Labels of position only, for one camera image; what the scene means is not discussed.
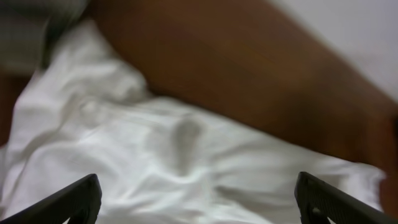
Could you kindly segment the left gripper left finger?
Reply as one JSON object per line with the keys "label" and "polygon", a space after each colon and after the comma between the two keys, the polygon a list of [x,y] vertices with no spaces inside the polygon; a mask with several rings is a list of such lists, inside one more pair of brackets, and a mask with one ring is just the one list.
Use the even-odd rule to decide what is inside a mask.
{"label": "left gripper left finger", "polygon": [[95,224],[102,191],[90,174],[1,221],[1,224]]}

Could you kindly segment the white t-shirt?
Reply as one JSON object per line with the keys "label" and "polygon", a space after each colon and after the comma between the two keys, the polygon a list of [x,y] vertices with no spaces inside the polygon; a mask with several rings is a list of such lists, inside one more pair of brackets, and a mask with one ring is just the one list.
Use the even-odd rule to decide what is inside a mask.
{"label": "white t-shirt", "polygon": [[381,170],[152,96],[92,22],[32,77],[2,153],[2,218],[88,174],[103,193],[98,223],[298,223],[301,171],[381,208]]}

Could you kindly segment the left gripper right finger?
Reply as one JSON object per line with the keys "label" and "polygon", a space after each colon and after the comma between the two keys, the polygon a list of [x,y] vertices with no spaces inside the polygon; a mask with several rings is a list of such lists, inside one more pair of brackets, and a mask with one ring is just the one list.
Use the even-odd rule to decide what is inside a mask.
{"label": "left gripper right finger", "polygon": [[303,224],[397,224],[395,218],[308,172],[298,174],[294,195]]}

